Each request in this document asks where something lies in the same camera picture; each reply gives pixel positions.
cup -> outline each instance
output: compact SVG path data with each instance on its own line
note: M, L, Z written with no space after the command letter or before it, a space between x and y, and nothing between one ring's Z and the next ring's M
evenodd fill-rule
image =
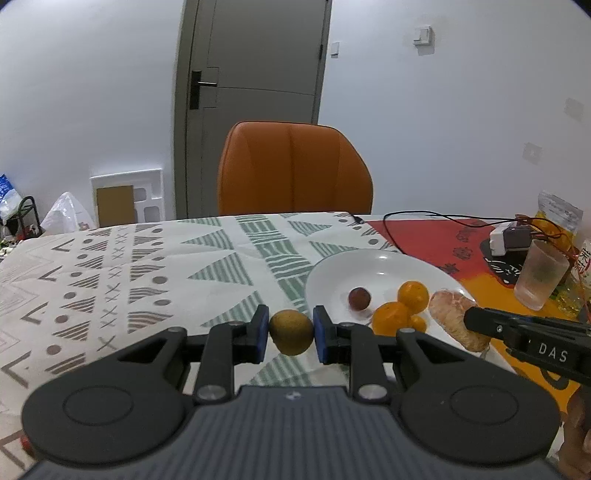
M549 242L534 240L513 290L531 310L540 310L569 268L569 260Z

door handle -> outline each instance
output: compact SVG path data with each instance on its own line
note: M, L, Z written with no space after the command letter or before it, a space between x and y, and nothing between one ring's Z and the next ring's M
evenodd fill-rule
M193 70L191 72L191 88L189 91L189 110L197 110L199 108L199 93L201 87L217 87L217 82L202 82L201 70Z

door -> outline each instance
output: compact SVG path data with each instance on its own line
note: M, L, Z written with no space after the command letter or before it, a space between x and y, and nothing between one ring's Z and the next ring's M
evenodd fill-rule
M326 0L199 0L186 110L189 218L217 214L217 168L235 123L313 122L328 9Z

orange leather chair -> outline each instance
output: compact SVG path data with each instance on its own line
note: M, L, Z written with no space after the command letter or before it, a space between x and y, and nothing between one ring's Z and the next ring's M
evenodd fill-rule
M374 187L353 145L330 127L241 122L217 175L219 215L370 213Z

white wall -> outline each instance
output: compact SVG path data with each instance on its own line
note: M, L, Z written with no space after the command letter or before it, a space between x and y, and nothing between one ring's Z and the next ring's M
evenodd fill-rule
M164 169L183 0L12 0L0 11L0 171L45 213L89 178Z
M375 213L531 215L547 189L591 226L591 19L571 0L334 0L329 36L320 123L368 164Z

